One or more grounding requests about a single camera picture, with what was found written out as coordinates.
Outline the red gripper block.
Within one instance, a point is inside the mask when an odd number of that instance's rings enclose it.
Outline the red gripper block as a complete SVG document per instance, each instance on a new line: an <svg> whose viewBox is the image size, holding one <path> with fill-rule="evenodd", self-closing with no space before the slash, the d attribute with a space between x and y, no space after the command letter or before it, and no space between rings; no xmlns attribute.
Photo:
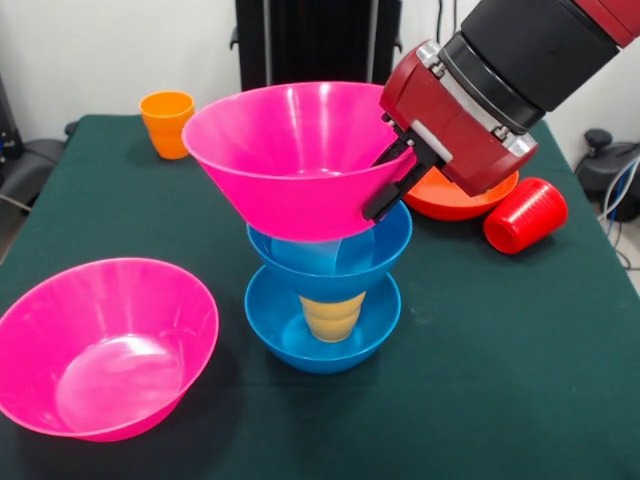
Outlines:
<svg viewBox="0 0 640 480"><path fill-rule="evenodd" d="M366 220L379 223L439 161L450 181L475 196L518 171L536 153L535 139L494 118L467 93L439 53L438 46L414 48L384 85L382 120L393 127L397 139L372 167L402 157L409 148L432 151L420 153L400 180L374 195L363 209Z"/></svg>

